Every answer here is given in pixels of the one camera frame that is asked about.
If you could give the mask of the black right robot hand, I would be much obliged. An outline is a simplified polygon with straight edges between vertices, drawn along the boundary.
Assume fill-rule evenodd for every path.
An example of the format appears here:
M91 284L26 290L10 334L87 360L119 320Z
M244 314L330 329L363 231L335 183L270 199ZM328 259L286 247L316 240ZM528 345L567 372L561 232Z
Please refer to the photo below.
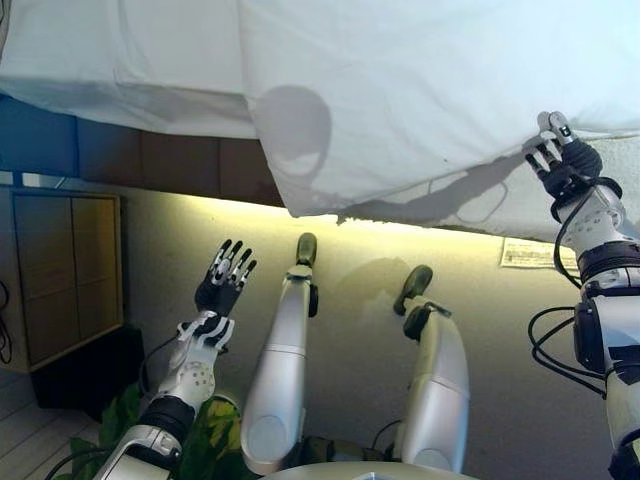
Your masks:
M587 188L602 171L599 153L579 138L563 113L543 111L537 121L540 134L523 153L545 191L558 200Z

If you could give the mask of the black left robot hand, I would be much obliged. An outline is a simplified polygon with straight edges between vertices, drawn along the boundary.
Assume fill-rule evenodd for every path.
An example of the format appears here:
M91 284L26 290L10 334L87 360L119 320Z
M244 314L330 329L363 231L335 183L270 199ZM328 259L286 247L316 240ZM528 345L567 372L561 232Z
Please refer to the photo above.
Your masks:
M194 302L197 310L228 317L256 265L251 248L244 248L242 240L227 239L196 288Z

